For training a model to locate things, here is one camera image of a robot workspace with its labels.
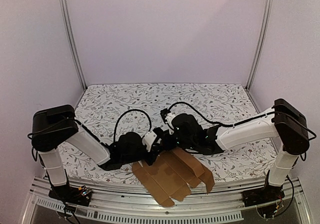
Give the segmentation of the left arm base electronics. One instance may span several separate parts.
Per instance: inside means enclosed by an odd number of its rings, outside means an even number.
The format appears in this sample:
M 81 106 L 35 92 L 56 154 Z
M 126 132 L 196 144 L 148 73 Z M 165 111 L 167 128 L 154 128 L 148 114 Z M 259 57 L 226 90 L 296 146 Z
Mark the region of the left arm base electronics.
M 48 196 L 65 203 L 88 207 L 93 190 L 85 185 L 80 187 L 70 186 L 69 182 L 61 186 L 51 186 Z

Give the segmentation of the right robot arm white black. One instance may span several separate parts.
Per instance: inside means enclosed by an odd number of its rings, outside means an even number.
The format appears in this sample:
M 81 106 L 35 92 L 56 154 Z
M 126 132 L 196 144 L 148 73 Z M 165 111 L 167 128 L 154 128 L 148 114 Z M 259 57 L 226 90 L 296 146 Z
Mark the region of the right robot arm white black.
M 201 155 L 220 154 L 241 144 L 279 137 L 282 149 L 267 173 L 265 186 L 258 192 L 262 202 L 269 202 L 278 194 L 298 157 L 310 147 L 306 117 L 282 98 L 256 116 L 233 124 L 210 121 L 209 128 L 203 128 L 193 115 L 174 114 L 170 108 L 161 110 L 160 115 L 175 147 Z

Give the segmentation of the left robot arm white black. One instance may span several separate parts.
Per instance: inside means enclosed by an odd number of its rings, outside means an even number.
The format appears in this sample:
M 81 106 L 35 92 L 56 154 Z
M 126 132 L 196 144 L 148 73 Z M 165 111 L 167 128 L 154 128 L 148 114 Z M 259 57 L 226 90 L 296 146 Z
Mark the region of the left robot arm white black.
M 75 110 L 69 104 L 36 112 L 32 132 L 27 136 L 44 165 L 52 190 L 63 201 L 70 201 L 75 194 L 58 152 L 60 144 L 71 144 L 104 171 L 118 170 L 139 161 L 152 165 L 164 150 L 160 137 L 152 130 L 144 136 L 131 131 L 112 144 L 105 144 L 76 119 Z

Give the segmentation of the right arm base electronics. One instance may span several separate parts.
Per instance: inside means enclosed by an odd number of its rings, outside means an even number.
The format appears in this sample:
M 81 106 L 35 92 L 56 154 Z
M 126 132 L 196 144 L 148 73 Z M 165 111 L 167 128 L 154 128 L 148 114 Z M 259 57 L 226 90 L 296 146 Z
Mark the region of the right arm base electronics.
M 264 219 L 274 218 L 284 207 L 283 186 L 272 186 L 266 182 L 263 187 L 245 190 L 241 195 L 245 207 L 260 205 L 256 210 Z

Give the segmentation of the brown cardboard box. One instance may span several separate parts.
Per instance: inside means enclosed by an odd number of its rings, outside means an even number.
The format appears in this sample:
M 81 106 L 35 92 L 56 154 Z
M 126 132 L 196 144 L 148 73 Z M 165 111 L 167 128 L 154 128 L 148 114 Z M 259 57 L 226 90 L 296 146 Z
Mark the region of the brown cardboard box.
M 179 147 L 162 152 L 152 165 L 144 160 L 135 162 L 131 170 L 154 200 L 165 208 L 174 206 L 174 200 L 182 202 L 200 183 L 205 184 L 207 194 L 215 185 L 212 171 Z

